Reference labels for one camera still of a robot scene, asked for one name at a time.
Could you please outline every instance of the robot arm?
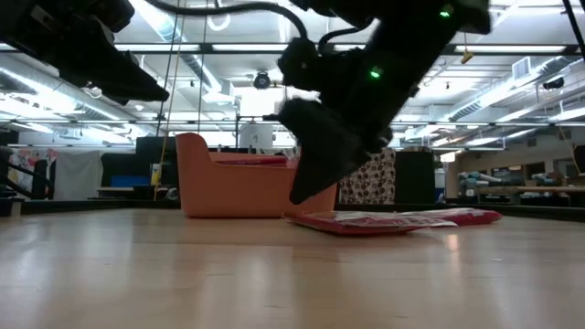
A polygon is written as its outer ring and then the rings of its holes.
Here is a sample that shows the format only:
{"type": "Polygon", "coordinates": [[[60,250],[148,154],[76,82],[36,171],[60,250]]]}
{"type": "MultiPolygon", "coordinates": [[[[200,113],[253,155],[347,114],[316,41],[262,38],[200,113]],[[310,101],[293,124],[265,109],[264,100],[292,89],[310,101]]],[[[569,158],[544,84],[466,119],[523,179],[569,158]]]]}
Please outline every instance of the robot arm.
{"type": "Polygon", "coordinates": [[[457,31],[486,34],[491,26],[484,0],[293,2],[357,28],[379,19],[364,49],[318,54],[311,41],[296,38],[279,60],[285,85],[320,93],[320,101],[287,101],[280,112],[302,147],[291,192],[298,204],[388,145],[392,119],[457,31]]]}
{"type": "MultiPolygon", "coordinates": [[[[351,174],[388,145],[390,122],[457,31],[490,31],[488,0],[292,0],[304,10],[339,16],[356,30],[379,20],[364,49],[327,54],[315,48],[299,17],[276,4],[201,9],[145,1],[186,16],[269,10],[299,29],[278,66],[285,85],[317,91],[320,101],[289,100],[278,115],[302,146],[290,195],[294,204],[351,174]]],[[[62,79],[99,87],[121,104],[168,98],[131,53],[113,46],[113,33],[134,13],[128,0],[4,1],[0,9],[0,39],[53,65],[62,79]]]]}
{"type": "Polygon", "coordinates": [[[59,70],[80,88],[98,87],[108,98],[165,101],[169,94],[113,45],[130,24],[128,0],[18,0],[0,5],[0,40],[59,70]]]}

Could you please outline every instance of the ceiling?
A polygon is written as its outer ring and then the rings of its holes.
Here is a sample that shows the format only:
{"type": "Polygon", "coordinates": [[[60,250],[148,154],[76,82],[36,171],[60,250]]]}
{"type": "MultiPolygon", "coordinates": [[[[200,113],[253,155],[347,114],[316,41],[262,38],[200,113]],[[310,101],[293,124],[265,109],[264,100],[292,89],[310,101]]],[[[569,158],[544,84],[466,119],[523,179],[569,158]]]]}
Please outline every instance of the ceiling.
{"type": "MultiPolygon", "coordinates": [[[[160,24],[160,16],[150,15],[149,10],[142,10],[145,6],[143,0],[131,0],[135,6],[136,14],[131,24],[115,37],[116,43],[138,43],[152,44],[161,43],[164,40],[156,32],[157,24],[160,24]]],[[[244,3],[245,0],[224,0],[222,5],[235,5],[244,3]]],[[[338,18],[328,18],[317,15],[313,11],[304,12],[284,1],[272,1],[287,6],[298,15],[307,26],[310,39],[316,41],[323,34],[348,27],[348,24],[338,18]]],[[[206,1],[186,0],[181,1],[183,5],[205,7],[209,4],[206,1]]],[[[571,1],[574,5],[580,28],[585,28],[585,15],[580,7],[579,1],[571,1]]],[[[491,2],[491,13],[495,25],[493,32],[488,36],[467,35],[460,33],[452,43],[468,46],[474,44],[530,44],[530,45],[573,45],[577,41],[570,28],[566,15],[562,15],[562,1],[560,0],[538,0],[538,1],[515,1],[515,0],[494,0],[491,2]]],[[[189,17],[183,22],[178,19],[178,25],[182,27],[183,41],[198,44],[265,44],[285,43],[291,37],[296,36],[295,28],[282,16],[273,13],[250,13],[245,15],[232,15],[229,23],[225,24],[223,16],[214,17],[212,23],[206,22],[204,18],[189,17]]],[[[372,33],[374,26],[353,35],[338,37],[335,43],[364,44],[372,33]]],[[[196,55],[201,64],[209,73],[219,81],[231,82],[231,96],[240,96],[241,104],[234,104],[225,101],[202,101],[201,95],[207,92],[199,82],[193,70],[177,56],[177,54],[149,54],[138,55],[143,63],[143,69],[154,77],[160,78],[164,83],[167,71],[169,71],[169,91],[174,92],[171,101],[164,104],[160,102],[136,102],[131,101],[122,107],[105,98],[99,101],[107,104],[105,111],[114,108],[121,111],[127,117],[123,119],[152,120],[157,113],[163,109],[163,114],[168,118],[169,111],[172,120],[197,120],[198,110],[201,109],[201,120],[228,120],[223,123],[200,125],[200,130],[212,132],[231,133],[235,130],[233,120],[236,110],[242,115],[262,115],[273,113],[278,103],[284,97],[284,88],[279,87],[269,90],[254,90],[250,87],[250,77],[254,77],[259,70],[269,72],[272,80],[279,81],[282,74],[278,71],[276,60],[278,54],[206,54],[196,55]]],[[[34,68],[43,74],[57,77],[58,72],[36,60],[22,54],[0,54],[0,57],[10,57],[34,68]]],[[[466,99],[472,99],[483,89],[490,88],[494,83],[505,79],[512,73],[512,64],[518,62],[523,56],[481,56],[480,52],[465,64],[461,63],[461,56],[442,56],[435,62],[435,66],[427,74],[427,78],[421,83],[420,91],[415,98],[410,99],[402,109],[397,121],[404,122],[428,122],[437,121],[446,113],[453,112],[466,99]]],[[[573,67],[565,72],[567,81],[566,89],[577,88],[583,78],[580,66],[573,67]]],[[[289,95],[298,93],[297,90],[288,90],[289,95]]],[[[502,113],[508,114],[520,111],[531,106],[540,100],[541,97],[553,97],[560,90],[542,90],[537,92],[536,86],[526,86],[521,90],[509,93],[502,100],[489,104],[489,107],[481,109],[482,115],[474,113],[476,118],[485,122],[495,122],[502,113]]],[[[554,114],[555,104],[550,106],[548,114],[554,114]]],[[[542,111],[532,111],[522,117],[522,120],[530,121],[532,116],[541,117],[542,111]]],[[[168,131],[188,131],[197,128],[194,125],[174,124],[168,127],[168,131]]],[[[11,127],[15,130],[23,130],[21,127],[11,127]]],[[[408,129],[419,129],[418,125],[409,128],[408,125],[395,127],[397,132],[406,132],[408,129]]],[[[456,129],[449,132],[449,135],[469,133],[456,129]]]]}

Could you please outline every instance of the ceiling duct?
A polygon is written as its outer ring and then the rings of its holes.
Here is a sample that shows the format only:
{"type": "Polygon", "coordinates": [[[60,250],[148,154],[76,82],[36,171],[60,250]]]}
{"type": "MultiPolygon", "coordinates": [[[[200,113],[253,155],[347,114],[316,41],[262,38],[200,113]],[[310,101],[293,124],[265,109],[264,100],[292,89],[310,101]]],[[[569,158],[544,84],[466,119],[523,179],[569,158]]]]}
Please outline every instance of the ceiling duct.
{"type": "MultiPolygon", "coordinates": [[[[582,102],[579,100],[579,96],[585,92],[585,86],[580,86],[574,90],[567,91],[564,94],[559,94],[557,96],[550,97],[548,99],[544,99],[542,102],[529,106],[523,110],[519,110],[517,112],[521,112],[522,115],[527,115],[533,111],[542,110],[547,108],[555,103],[562,103],[565,102],[565,111],[572,111],[575,108],[582,107],[582,102]]],[[[541,118],[528,118],[524,119],[522,122],[547,122],[550,116],[546,119],[541,118]]],[[[543,128],[526,128],[526,127],[489,127],[486,129],[477,132],[475,130],[469,131],[459,131],[454,136],[451,137],[450,143],[460,143],[461,141],[468,140],[475,138],[477,136],[488,136],[488,137],[497,137],[498,139],[503,137],[510,137],[515,133],[519,133],[518,135],[513,136],[513,138],[524,136],[524,133],[532,133],[533,131],[540,130],[540,129],[547,129],[546,127],[543,128]]]]}
{"type": "Polygon", "coordinates": [[[499,81],[477,92],[471,98],[455,104],[455,110],[448,114],[449,121],[457,121],[475,111],[480,111],[492,104],[504,100],[524,87],[549,79],[579,57],[557,56],[543,61],[541,58],[523,58],[515,63],[513,72],[499,81]]]}
{"type": "MultiPolygon", "coordinates": [[[[175,31],[175,20],[171,16],[151,6],[144,0],[131,0],[131,3],[164,42],[175,42],[176,44],[188,42],[179,27],[175,31]]],[[[222,85],[203,65],[198,56],[179,54],[179,57],[203,82],[203,87],[206,91],[222,92],[222,85]]]]}
{"type": "MultiPolygon", "coordinates": [[[[51,77],[38,69],[33,69],[10,55],[0,57],[0,72],[3,72],[12,81],[16,81],[15,83],[26,85],[33,93],[39,93],[41,90],[36,88],[41,88],[55,92],[53,97],[55,99],[68,99],[72,103],[85,106],[87,112],[93,113],[94,117],[100,115],[108,120],[136,119],[106,101],[93,99],[79,88],[73,87],[63,80],[51,77]]],[[[150,126],[144,126],[144,129],[149,132],[153,131],[150,126]]]]}
{"type": "Polygon", "coordinates": [[[36,93],[35,90],[18,80],[10,78],[10,76],[3,71],[0,71],[0,92],[36,93]]]}

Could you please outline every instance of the orange basket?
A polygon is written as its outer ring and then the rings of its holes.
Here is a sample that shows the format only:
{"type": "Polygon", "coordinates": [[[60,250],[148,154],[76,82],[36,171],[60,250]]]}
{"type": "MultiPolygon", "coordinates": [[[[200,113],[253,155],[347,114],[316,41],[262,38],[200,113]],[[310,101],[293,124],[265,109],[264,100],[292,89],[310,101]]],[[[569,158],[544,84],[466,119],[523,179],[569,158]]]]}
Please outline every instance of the orange basket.
{"type": "Polygon", "coordinates": [[[181,208],[191,218],[279,218],[282,213],[331,211],[336,186],[301,205],[289,201],[295,168],[218,164],[274,157],[210,153],[203,137],[176,137],[181,208]]]}

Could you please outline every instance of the wooden floor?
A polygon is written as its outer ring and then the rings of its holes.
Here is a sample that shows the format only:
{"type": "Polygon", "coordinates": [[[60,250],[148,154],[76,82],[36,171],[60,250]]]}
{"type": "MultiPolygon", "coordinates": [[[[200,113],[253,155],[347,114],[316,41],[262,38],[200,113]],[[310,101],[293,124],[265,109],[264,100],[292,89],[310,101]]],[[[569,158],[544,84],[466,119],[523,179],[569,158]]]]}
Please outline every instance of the wooden floor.
{"type": "Polygon", "coordinates": [[[0,224],[2,329],[583,324],[583,224],[505,218],[371,239],[169,210],[0,224]]]}

